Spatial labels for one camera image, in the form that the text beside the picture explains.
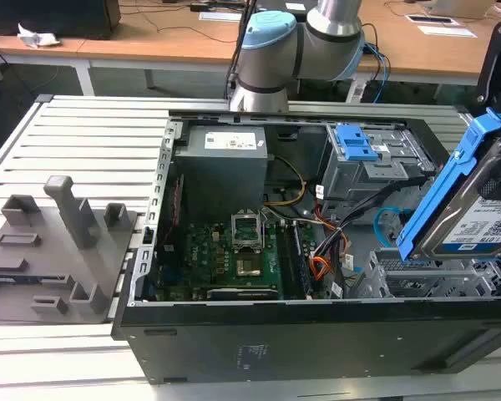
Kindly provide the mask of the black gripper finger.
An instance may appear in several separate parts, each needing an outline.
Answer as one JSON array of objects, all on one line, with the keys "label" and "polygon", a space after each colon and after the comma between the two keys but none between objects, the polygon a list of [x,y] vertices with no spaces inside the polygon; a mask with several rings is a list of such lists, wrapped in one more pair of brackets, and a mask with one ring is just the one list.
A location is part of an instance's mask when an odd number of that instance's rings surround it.
[{"label": "black gripper finger", "polygon": [[479,195],[487,201],[501,201],[501,165],[493,167],[488,178],[478,189]]}]

